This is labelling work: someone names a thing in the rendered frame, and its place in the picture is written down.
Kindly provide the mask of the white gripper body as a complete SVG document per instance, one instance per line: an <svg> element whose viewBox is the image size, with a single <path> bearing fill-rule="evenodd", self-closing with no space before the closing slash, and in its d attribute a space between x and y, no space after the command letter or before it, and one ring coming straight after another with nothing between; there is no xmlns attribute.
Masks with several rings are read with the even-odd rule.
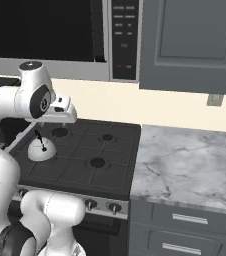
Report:
<svg viewBox="0 0 226 256"><path fill-rule="evenodd" d="M75 123L76 120L76 109L70 101L67 101L52 103L43 116L38 119L30 118L28 122Z"/></svg>

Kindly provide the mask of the black gas stove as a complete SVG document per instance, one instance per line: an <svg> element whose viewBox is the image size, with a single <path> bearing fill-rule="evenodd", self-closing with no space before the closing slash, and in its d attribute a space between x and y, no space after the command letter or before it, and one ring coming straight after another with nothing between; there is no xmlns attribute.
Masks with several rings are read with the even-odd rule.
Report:
<svg viewBox="0 0 226 256"><path fill-rule="evenodd" d="M57 150L45 162L28 159L36 130ZM127 220L129 231L130 191L140 134L137 124L86 119L30 126L10 150L21 167L18 190L42 189L73 195L84 202L95 200L97 207L89 211L86 206L86 214ZM121 211L113 214L110 203L121 205Z"/></svg>

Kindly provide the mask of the silver microwave oven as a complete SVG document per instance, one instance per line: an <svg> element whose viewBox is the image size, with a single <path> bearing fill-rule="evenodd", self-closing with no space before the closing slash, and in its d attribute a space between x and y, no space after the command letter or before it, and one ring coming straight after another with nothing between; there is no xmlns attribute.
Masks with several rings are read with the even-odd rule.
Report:
<svg viewBox="0 0 226 256"><path fill-rule="evenodd" d="M141 0L0 0L0 75L137 82Z"/></svg>

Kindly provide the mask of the black microwave door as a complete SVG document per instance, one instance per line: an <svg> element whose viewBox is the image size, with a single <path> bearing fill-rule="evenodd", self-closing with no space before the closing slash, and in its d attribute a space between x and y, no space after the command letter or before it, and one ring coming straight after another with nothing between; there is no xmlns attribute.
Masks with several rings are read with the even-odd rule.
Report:
<svg viewBox="0 0 226 256"><path fill-rule="evenodd" d="M0 0L0 75L39 61L52 78L108 81L109 0L102 0L105 62L94 58L90 0Z"/></svg>

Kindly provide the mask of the black oven door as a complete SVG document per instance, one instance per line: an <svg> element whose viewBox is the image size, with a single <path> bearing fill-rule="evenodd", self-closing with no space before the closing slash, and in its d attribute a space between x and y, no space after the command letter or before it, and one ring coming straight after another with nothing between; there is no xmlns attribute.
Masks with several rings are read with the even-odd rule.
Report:
<svg viewBox="0 0 226 256"><path fill-rule="evenodd" d="M86 256L128 256L128 221L87 213L73 227Z"/></svg>

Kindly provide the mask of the grey cupboard door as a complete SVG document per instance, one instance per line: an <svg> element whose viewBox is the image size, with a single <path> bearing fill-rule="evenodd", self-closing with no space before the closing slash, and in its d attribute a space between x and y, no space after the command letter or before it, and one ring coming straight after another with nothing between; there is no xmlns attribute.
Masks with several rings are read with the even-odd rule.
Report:
<svg viewBox="0 0 226 256"><path fill-rule="evenodd" d="M226 95L226 0L144 0L140 87Z"/></svg>

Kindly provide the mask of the grey drawer front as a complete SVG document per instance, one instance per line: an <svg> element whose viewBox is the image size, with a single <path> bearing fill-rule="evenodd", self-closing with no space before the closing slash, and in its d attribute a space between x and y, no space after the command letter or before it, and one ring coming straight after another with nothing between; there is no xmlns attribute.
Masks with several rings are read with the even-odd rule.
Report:
<svg viewBox="0 0 226 256"><path fill-rule="evenodd" d="M218 256L223 245L221 242L192 235L156 230L149 233L148 250L155 256L198 256L162 248L162 243L179 245L201 250L201 256Z"/></svg>
<svg viewBox="0 0 226 256"><path fill-rule="evenodd" d="M200 218L207 218L208 225L173 220L172 214L188 215ZM151 221L160 227L167 227L179 230L201 231L216 234L226 234L226 214L205 211L194 208L154 204L151 213Z"/></svg>

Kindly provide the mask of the grey wall socket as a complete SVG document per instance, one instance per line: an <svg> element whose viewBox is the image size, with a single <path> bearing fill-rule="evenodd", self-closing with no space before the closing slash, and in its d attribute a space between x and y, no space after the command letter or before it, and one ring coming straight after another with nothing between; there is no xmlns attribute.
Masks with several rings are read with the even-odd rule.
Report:
<svg viewBox="0 0 226 256"><path fill-rule="evenodd" d="M222 105L224 96L220 94L209 94L207 99L208 106L220 107Z"/></svg>

